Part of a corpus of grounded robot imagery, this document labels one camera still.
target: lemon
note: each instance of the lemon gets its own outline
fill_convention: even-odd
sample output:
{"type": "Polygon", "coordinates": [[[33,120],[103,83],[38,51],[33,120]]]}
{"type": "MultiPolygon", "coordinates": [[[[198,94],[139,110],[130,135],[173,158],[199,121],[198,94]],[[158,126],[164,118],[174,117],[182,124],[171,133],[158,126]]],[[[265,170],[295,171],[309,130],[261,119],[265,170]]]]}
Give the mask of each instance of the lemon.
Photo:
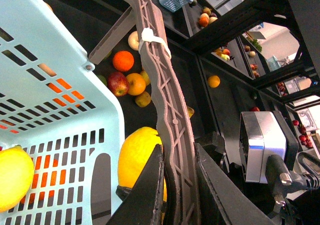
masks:
{"type": "MultiPolygon", "coordinates": [[[[162,145],[157,130],[147,126],[139,128],[125,139],[118,162],[119,186],[127,188],[134,186],[157,144],[162,145]]],[[[163,200],[167,201],[166,181],[164,181],[163,200]]]]}
{"type": "Polygon", "coordinates": [[[0,151],[0,213],[19,203],[29,190],[34,163],[21,146],[0,151]]]}

